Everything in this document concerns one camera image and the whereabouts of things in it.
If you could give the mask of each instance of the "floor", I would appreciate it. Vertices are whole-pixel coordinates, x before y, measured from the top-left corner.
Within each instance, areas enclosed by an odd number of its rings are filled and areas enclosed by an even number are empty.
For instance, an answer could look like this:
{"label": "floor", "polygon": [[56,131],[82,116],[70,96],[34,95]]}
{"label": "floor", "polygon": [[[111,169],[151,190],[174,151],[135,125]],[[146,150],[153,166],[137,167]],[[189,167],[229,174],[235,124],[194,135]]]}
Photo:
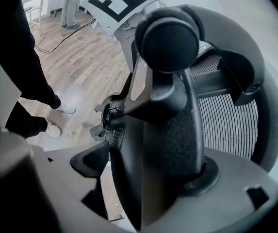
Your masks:
{"label": "floor", "polygon": [[[36,44],[40,42],[40,48],[51,50],[73,32],[61,28],[60,15],[61,12],[57,13],[55,20],[53,15],[44,19],[42,30],[39,30],[37,25],[31,27]],[[79,23],[83,24],[89,19],[90,15],[79,11]],[[40,133],[27,140],[30,144],[42,147],[44,151],[93,142],[89,130],[93,125],[100,124],[100,114],[94,111],[94,107],[111,93],[121,91],[129,74],[120,43],[109,37],[101,27],[98,26],[94,30],[91,27],[75,33],[52,54],[36,50],[46,79],[55,93],[65,102],[76,106],[76,112],[67,115],[37,101],[28,100],[22,103],[32,116],[45,117],[62,131],[59,138]],[[101,176],[101,184],[109,220],[114,220],[122,215],[123,210],[109,164]]]}

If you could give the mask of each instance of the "mesh backrest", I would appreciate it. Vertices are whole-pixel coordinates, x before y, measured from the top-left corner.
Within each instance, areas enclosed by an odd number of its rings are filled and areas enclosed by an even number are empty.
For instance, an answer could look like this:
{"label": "mesh backrest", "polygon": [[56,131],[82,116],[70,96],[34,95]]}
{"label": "mesh backrest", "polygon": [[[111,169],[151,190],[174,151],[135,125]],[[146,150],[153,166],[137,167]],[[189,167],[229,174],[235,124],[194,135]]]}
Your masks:
{"label": "mesh backrest", "polygon": [[[192,75],[217,70],[221,59],[211,55],[191,68]],[[255,101],[243,106],[234,106],[230,95],[199,100],[204,145],[250,159],[258,136],[258,111]]]}

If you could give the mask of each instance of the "leg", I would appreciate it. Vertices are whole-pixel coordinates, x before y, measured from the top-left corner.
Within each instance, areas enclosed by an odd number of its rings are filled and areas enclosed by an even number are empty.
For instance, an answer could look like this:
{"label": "leg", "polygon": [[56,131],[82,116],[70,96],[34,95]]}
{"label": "leg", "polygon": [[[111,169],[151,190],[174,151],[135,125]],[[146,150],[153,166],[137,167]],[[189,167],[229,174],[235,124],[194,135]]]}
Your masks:
{"label": "leg", "polygon": [[47,129],[45,118],[31,116],[20,103],[16,103],[6,123],[6,128],[24,138],[38,135]]}
{"label": "leg", "polygon": [[80,6],[80,0],[69,0],[67,18],[66,18],[67,26],[72,26],[76,23],[75,15],[79,9],[79,6]]}
{"label": "leg", "polygon": [[65,3],[64,3],[63,8],[62,8],[62,12],[61,12],[61,26],[65,26],[66,25],[66,18],[67,18],[69,1],[70,0],[65,0]]}
{"label": "leg", "polygon": [[22,97],[49,105],[52,109],[57,109],[61,101],[54,93],[51,86],[48,85],[42,70],[40,59],[33,50],[28,54],[29,79],[19,79],[15,82],[18,89],[22,92]]}

